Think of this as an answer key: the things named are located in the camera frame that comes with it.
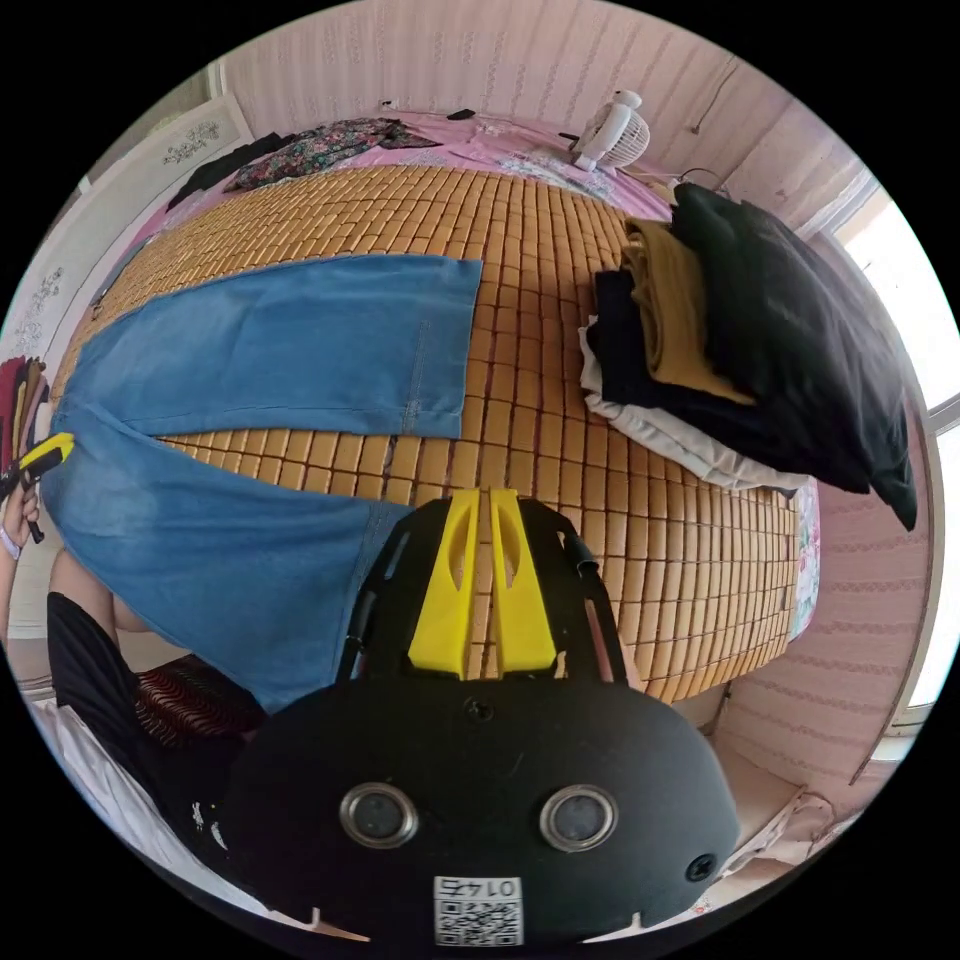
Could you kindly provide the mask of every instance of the sticker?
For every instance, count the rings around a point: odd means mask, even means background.
[[[434,877],[434,935],[443,947],[523,943],[519,877]]]

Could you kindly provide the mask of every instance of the white fan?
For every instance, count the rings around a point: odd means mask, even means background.
[[[632,90],[618,90],[570,148],[577,155],[574,166],[593,170],[597,164],[625,167],[633,163],[650,143],[650,128],[636,112],[642,102]]]

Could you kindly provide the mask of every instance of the blue jeans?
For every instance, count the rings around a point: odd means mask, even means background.
[[[479,261],[281,265],[148,301],[81,352],[43,480],[67,550],[276,711],[332,682],[394,504],[286,490],[153,439],[238,427],[460,433]]]

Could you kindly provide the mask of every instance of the black cord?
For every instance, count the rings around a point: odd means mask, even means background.
[[[720,96],[720,91],[724,88],[724,85],[726,84],[726,82],[737,72],[737,67],[739,66],[740,66],[739,63],[735,63],[733,65],[733,69],[720,81],[720,86],[717,87],[717,91],[716,93],[714,93],[713,99],[710,101],[710,106],[708,106],[707,109],[703,111],[703,116],[690,128],[692,133],[695,133],[695,134],[700,133],[700,124],[707,119],[707,114],[713,109],[713,105],[717,102],[717,97]]]
[[[718,180],[720,179],[719,173],[716,173],[713,170],[708,170],[706,167],[691,167],[689,170],[684,170],[683,173],[681,173],[680,176],[677,177],[677,179],[685,180],[688,173],[696,173],[697,171],[699,171],[700,173],[709,173],[711,176],[716,177]]]

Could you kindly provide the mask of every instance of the wristband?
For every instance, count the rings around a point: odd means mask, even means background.
[[[20,559],[20,548],[10,539],[10,534],[7,533],[6,527],[4,527],[3,524],[0,524],[0,541],[3,542],[3,545],[7,548],[7,553],[9,553],[14,560]]]

